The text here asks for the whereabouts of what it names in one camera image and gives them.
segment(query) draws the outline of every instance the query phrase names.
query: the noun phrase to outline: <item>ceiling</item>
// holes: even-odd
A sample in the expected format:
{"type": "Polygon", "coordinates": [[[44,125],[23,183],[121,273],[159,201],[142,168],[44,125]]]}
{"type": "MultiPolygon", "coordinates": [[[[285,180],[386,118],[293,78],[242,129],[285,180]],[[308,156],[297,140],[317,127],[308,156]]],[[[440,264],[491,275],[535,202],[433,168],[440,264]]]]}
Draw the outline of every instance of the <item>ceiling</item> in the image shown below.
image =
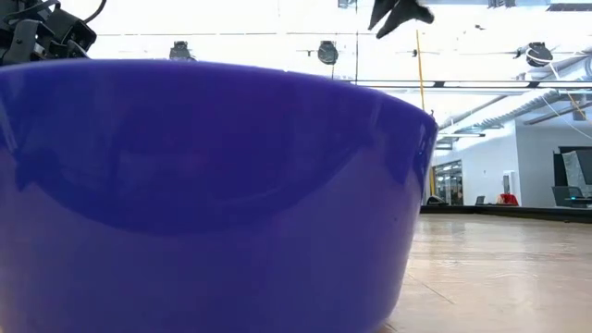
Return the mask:
{"type": "MultiPolygon", "coordinates": [[[[480,5],[430,5],[434,24],[408,22],[378,41],[376,32],[367,30],[371,0],[359,0],[357,8],[347,9],[338,8],[337,0],[108,0],[91,23],[99,39],[90,55],[167,58],[174,41],[187,41],[199,60],[346,80],[418,80],[418,59],[412,51],[419,30],[426,80],[513,80],[532,69],[524,58],[513,59],[520,46],[545,42],[560,61],[582,56],[577,52],[592,46],[592,25],[587,23],[592,12],[546,12],[550,0],[524,1],[544,6],[488,9],[487,1],[428,0],[480,5]],[[324,40],[339,50],[335,67],[322,64],[314,52],[309,55],[324,40]]],[[[66,11],[85,18],[100,0],[61,2],[66,11]]],[[[550,71],[531,74],[546,77],[550,71]]],[[[417,93],[391,94],[421,105],[417,93]]],[[[428,93],[425,105],[444,119],[493,97],[428,93]]]]}

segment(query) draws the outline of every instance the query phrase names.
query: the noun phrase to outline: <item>black robotic claw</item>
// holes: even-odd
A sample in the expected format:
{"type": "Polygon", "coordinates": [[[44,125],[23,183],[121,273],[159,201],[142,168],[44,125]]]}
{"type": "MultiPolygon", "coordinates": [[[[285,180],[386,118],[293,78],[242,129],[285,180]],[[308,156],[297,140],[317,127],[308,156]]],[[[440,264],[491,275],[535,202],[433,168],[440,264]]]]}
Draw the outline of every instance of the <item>black robotic claw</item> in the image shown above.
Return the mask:
{"type": "Polygon", "coordinates": [[[0,0],[0,66],[88,57],[96,33],[87,23],[105,2],[92,16],[80,19],[61,9],[59,0],[0,0]]]}
{"type": "Polygon", "coordinates": [[[385,25],[378,31],[377,39],[388,35],[411,19],[417,19],[427,24],[434,21],[434,14],[427,7],[419,5],[417,0],[375,0],[368,30],[372,30],[389,11],[390,15],[388,15],[385,25]]]}

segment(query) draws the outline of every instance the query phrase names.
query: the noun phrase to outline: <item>purple bowl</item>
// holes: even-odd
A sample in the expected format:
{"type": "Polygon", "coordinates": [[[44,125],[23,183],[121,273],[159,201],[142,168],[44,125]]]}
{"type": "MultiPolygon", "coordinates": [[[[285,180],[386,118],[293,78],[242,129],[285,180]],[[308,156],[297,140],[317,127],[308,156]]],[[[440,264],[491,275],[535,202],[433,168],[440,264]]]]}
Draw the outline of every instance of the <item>purple bowl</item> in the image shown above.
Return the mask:
{"type": "Polygon", "coordinates": [[[261,68],[0,70],[5,333],[370,333],[401,289],[437,125],[261,68]]]}

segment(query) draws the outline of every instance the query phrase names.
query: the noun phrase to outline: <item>hardwood floor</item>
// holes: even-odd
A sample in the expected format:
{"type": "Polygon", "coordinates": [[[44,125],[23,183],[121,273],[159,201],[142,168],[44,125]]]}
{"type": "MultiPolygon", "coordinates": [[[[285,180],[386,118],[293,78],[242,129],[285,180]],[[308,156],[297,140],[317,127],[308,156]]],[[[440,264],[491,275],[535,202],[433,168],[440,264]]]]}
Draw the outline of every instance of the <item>hardwood floor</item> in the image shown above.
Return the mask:
{"type": "Polygon", "coordinates": [[[592,225],[424,215],[380,333],[586,333],[592,225]]]}

